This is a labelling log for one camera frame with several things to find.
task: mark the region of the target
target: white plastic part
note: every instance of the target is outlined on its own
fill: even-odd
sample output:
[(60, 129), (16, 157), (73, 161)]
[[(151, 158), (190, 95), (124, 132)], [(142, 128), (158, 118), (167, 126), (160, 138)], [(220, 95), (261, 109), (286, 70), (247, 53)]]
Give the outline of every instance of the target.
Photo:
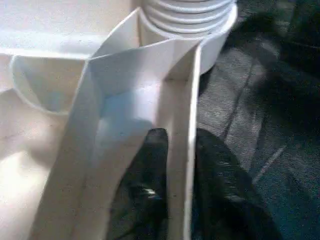
[[(151, 128), (169, 137), (168, 239), (190, 239), (200, 74), (216, 60), (237, 7), (222, 32), (201, 42), (176, 38), (135, 47), (122, 34), (135, 39), (141, 13), (121, 22), (85, 65), (29, 239), (104, 239), (115, 191)], [(117, 41), (123, 44), (107, 47)]]
[(158, 28), (186, 38), (221, 31), (234, 0), (146, 0), (143, 9)]
[(140, 0), (6, 0), (0, 54), (85, 60)]
[(0, 92), (0, 116), (0, 238), (25, 240), (57, 159), (67, 117), (30, 107), (13, 89)]
[(23, 101), (48, 114), (67, 115), (83, 67), (83, 60), (14, 56), (10, 71)]

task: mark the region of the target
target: plastic compartment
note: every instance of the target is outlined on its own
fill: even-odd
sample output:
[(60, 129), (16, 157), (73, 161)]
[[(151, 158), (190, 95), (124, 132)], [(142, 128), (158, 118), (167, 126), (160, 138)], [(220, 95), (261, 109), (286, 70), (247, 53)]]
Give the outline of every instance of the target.
[(224, 31), (202, 41), (158, 34), (156, 42), (139, 8), (110, 33), (82, 72), (30, 239), (104, 239), (119, 181), (151, 128), (169, 137), (168, 239), (190, 239), (199, 79), (236, 9)]
[(67, 118), (28, 106), (13, 89), (0, 92), (0, 116), (1, 239), (27, 239)]
[(71, 108), (83, 60), (14, 56), (13, 86), (20, 98), (48, 114), (67, 115)]

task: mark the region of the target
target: white plastic container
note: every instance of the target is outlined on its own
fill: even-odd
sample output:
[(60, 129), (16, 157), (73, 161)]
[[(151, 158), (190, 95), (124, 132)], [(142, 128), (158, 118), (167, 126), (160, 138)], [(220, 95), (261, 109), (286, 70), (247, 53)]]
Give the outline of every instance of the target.
[[(203, 40), (165, 39), (143, 16), (132, 12), (86, 62), (29, 239), (104, 239), (118, 184), (151, 128), (169, 138), (168, 239), (190, 239), (200, 74), (215, 62), (237, 7), (223, 31)], [(145, 44), (156, 38), (164, 40)]]

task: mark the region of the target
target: white plastic tray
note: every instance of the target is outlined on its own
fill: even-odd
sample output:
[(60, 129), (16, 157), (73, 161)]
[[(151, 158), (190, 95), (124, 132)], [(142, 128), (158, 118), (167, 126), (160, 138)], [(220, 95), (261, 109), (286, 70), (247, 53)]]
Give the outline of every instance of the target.
[[(126, 4), (124, 11), (132, 2)], [(169, 137), (168, 239), (190, 239), (199, 78), (215, 62), (236, 17), (234, 5), (224, 31), (202, 41), (166, 40), (161, 31), (141, 24), (144, 15), (137, 8), (90, 53), (92, 57), (48, 51), (53, 58), (89, 58), (58, 141), (58, 156), (47, 171), (48, 181), (46, 176), (41, 179), (46, 185), (43, 193), (37, 191), (40, 197), (32, 202), (30, 219), (41, 199), (37, 214), (22, 239), (104, 239), (115, 190), (151, 128), (165, 128)], [(45, 47), (6, 49), (11, 54), (47, 53)], [(63, 129), (63, 118), (59, 121)], [(16, 238), (7, 234), (4, 239)]]
[(17, 96), (9, 71), (12, 56), (84, 63), (110, 31), (137, 7), (136, 2), (139, 1), (1, 1), (1, 240), (29, 238), (67, 121), (65, 116), (33, 109)]

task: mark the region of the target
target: black fabric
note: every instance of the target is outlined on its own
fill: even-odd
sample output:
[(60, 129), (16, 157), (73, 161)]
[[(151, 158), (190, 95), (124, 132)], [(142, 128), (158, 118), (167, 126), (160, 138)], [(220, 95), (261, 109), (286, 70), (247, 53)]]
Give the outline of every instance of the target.
[[(290, 32), (290, 26), (309, 24), (308, 11), (297, 9), (303, 3), (320, 6), (317, 0), (238, 0), (239, 23), (257, 12), (287, 11), (276, 23), (288, 38), (279, 44), (259, 32), (231, 33), (201, 79), (198, 100), (198, 126), (219, 136), (237, 157), (286, 240), (320, 239), (320, 71), (314, 48), (320, 26)], [(303, 21), (295, 24), (299, 14)]]

